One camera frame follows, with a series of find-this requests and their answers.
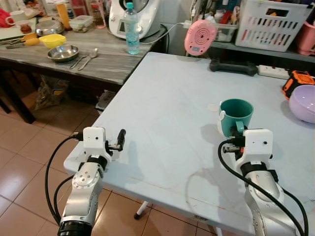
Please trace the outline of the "green cup with white handle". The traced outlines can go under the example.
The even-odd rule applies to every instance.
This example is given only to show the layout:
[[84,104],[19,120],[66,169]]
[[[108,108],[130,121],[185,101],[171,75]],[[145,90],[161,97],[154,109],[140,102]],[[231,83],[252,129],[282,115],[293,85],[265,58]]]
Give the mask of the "green cup with white handle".
[[243,121],[246,129],[253,115],[253,106],[246,100],[228,99],[219,104],[218,131],[225,137],[233,136],[235,121]]

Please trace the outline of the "white power strip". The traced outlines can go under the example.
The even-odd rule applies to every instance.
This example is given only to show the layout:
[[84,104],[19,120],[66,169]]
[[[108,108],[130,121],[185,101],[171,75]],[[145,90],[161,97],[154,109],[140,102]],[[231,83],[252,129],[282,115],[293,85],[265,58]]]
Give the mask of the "white power strip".
[[290,78],[290,74],[286,69],[267,65],[258,65],[257,67],[258,74],[261,76],[275,77],[283,80],[288,80]]

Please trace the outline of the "purple plastic bowl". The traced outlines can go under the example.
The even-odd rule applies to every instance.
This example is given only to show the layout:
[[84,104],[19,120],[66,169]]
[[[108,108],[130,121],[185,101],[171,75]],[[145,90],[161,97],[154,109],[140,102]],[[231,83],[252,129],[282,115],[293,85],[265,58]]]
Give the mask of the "purple plastic bowl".
[[289,107],[298,119],[315,123],[315,85],[297,86],[289,99]]

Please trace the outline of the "white table leg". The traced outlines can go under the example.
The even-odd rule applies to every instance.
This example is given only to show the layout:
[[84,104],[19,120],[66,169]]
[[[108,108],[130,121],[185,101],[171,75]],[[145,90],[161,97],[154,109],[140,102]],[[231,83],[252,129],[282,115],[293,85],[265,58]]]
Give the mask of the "white table leg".
[[135,212],[135,214],[133,215],[133,218],[135,220],[139,220],[141,218],[141,216],[143,215],[144,211],[149,207],[150,202],[143,202],[139,209]]

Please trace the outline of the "grey wooden side table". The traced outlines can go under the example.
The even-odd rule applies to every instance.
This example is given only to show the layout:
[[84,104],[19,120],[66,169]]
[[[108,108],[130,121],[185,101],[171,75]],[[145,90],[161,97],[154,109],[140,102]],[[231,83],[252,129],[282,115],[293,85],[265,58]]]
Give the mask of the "grey wooden side table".
[[7,105],[6,113],[17,112],[25,123],[33,123],[36,118],[10,85],[3,71],[14,70],[27,74],[54,77],[65,80],[70,85],[81,85],[99,90],[119,91],[140,61],[160,43],[160,32],[144,38],[140,52],[131,55],[126,51],[126,41],[117,38],[108,29],[93,29],[88,33],[73,31],[64,34],[67,45],[79,50],[79,57],[88,56],[94,49],[98,55],[83,70],[72,68],[75,60],[56,62],[49,58],[49,48],[43,41],[33,46],[7,49],[0,46],[0,109]]

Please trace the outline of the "orange and black device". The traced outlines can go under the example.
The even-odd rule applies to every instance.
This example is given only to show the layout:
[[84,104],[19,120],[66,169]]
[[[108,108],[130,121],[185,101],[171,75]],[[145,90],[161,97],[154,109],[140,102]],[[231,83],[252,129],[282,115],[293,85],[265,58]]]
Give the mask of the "orange and black device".
[[289,79],[282,86],[285,98],[289,100],[293,90],[301,85],[315,85],[315,79],[307,71],[291,70]]

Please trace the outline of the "patterned bag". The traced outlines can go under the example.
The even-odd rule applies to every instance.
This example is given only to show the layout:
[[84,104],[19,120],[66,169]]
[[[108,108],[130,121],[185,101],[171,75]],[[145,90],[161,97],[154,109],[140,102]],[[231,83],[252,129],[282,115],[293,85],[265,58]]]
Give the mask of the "patterned bag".
[[69,81],[55,77],[41,76],[34,110],[42,110],[60,104],[66,97],[68,87]]

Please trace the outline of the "metal fork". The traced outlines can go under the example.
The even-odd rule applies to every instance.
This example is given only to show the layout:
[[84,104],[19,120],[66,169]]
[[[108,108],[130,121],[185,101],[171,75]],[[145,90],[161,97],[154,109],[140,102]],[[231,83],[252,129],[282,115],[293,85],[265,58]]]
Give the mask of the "metal fork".
[[89,55],[83,55],[83,56],[79,57],[79,58],[77,59],[77,61],[75,61],[75,62],[73,63],[73,65],[69,67],[69,69],[74,69],[74,68],[80,63],[81,60],[87,58],[88,56],[89,56]]

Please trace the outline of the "metal spoon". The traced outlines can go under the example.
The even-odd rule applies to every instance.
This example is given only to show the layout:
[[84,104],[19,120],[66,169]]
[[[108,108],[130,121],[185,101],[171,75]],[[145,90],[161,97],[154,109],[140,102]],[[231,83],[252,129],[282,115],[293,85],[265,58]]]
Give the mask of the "metal spoon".
[[96,48],[96,49],[93,49],[89,54],[88,54],[88,59],[87,59],[87,61],[85,61],[85,63],[83,63],[83,65],[81,65],[81,67],[79,67],[79,71],[80,70],[83,70],[85,67],[86,67],[86,65],[88,65],[88,63],[90,63],[90,61],[92,60],[92,59],[94,59],[95,57],[97,57],[98,56],[98,52],[99,52],[99,49],[98,48]]

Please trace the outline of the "pink round gadget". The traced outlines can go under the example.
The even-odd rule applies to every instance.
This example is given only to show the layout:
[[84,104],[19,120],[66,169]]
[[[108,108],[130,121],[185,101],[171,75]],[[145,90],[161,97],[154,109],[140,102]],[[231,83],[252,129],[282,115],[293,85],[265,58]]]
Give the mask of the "pink round gadget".
[[218,29],[209,20],[197,20],[189,27],[184,39],[185,50],[191,56],[201,56],[211,47]]

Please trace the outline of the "stainless steel bowl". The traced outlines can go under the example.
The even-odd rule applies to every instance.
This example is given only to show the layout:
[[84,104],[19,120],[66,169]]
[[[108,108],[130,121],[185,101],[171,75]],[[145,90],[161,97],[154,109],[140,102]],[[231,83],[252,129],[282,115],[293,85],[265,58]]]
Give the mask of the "stainless steel bowl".
[[74,60],[79,54],[79,48],[75,45],[60,45],[47,52],[47,58],[55,62]]

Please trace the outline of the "clear water bottle blue cap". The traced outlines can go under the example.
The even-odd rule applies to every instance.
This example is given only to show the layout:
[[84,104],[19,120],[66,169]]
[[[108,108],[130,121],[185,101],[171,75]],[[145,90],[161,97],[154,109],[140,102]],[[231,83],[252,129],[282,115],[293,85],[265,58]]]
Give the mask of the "clear water bottle blue cap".
[[123,25],[126,34],[127,52],[131,55],[137,55],[140,52],[137,11],[134,9],[132,1],[126,2],[126,11],[123,17]]

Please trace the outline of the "white slotted plastic basket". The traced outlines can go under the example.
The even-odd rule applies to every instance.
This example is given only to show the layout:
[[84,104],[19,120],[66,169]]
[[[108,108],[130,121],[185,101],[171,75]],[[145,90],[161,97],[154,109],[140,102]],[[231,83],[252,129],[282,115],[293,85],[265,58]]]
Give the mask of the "white slotted plastic basket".
[[242,0],[235,45],[285,52],[313,7],[270,0]]

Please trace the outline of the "pink plastic basket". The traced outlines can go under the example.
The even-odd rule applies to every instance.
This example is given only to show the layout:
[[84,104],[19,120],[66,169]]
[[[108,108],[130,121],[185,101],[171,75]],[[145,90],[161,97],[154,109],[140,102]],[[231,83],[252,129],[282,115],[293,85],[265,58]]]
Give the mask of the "pink plastic basket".
[[295,43],[299,54],[313,56],[313,54],[315,54],[315,27],[310,23],[305,22],[293,42]]

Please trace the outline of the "yellow plastic bowl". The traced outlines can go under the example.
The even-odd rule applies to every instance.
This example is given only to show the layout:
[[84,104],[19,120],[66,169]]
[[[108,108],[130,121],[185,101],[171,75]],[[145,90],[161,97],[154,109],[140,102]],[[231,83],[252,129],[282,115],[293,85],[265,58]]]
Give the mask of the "yellow plastic bowl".
[[54,49],[55,47],[64,45],[66,42],[65,36],[62,34],[48,34],[38,38],[45,47]]

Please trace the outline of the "clear lidded food container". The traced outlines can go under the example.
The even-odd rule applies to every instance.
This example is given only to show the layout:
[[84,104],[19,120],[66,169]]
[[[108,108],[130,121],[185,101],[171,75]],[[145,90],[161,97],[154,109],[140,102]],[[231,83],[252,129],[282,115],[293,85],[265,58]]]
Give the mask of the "clear lidded food container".
[[93,17],[90,15],[76,16],[76,18],[69,21],[69,25],[73,32],[87,33],[94,29]]

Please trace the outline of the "white kitchen appliance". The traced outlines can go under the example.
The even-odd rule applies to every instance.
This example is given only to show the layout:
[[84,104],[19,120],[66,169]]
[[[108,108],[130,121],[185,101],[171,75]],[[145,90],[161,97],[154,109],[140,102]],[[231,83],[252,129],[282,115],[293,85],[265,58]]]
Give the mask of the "white kitchen appliance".
[[118,38],[126,37],[123,16],[126,3],[132,2],[137,11],[139,37],[143,40],[160,30],[159,9],[162,0],[112,0],[109,13],[109,32]]

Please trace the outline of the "steel pot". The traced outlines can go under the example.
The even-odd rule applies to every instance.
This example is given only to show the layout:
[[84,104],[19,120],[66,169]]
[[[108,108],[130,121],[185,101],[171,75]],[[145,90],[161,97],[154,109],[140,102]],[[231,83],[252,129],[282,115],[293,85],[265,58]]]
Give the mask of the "steel pot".
[[36,24],[34,32],[38,36],[46,36],[48,34],[63,34],[65,28],[58,20],[45,20]]

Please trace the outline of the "orange bottle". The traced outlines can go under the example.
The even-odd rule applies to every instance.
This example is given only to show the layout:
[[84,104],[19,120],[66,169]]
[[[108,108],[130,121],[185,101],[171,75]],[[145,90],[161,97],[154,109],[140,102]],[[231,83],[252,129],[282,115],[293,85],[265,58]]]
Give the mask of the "orange bottle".
[[69,23],[69,15],[67,13],[67,7],[65,4],[65,0],[56,0],[55,1],[56,9],[59,14],[59,19],[64,27],[65,31],[72,30],[72,27]]

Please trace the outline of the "white mug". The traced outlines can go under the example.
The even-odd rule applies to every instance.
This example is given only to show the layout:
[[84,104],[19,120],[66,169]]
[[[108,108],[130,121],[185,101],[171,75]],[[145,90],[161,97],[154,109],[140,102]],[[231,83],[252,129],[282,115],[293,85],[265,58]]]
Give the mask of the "white mug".
[[4,20],[5,23],[8,25],[15,25],[17,22],[28,20],[25,11],[23,10],[16,10],[9,13],[9,16],[7,16]]

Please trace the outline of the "orange-handled utensil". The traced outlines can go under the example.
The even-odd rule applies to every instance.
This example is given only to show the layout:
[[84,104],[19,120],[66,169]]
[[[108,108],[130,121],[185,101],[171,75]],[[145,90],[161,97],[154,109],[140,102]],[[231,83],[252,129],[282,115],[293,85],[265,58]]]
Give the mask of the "orange-handled utensil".
[[12,39],[0,43],[0,49],[18,49],[25,46],[34,46],[40,43],[38,34],[26,34],[22,38]]

